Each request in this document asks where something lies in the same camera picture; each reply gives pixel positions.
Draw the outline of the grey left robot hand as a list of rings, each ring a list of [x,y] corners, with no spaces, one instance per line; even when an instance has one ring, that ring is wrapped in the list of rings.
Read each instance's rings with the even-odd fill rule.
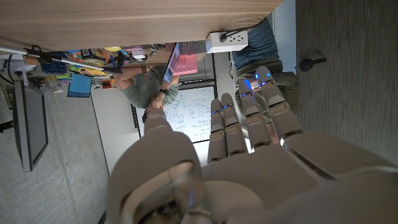
[[[396,223],[397,166],[342,139],[305,131],[269,69],[239,83],[249,140],[229,94],[211,102],[208,163],[162,110],[119,158],[107,189],[112,223]]]

